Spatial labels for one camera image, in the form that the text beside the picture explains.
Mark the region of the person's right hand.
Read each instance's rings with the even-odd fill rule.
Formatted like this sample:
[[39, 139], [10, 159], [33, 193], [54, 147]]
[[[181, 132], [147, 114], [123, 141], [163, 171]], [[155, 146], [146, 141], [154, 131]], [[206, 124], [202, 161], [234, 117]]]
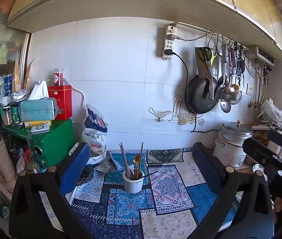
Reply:
[[278, 213], [282, 211], [282, 199], [280, 197], [277, 197], [273, 204], [273, 217], [274, 222], [278, 222]]

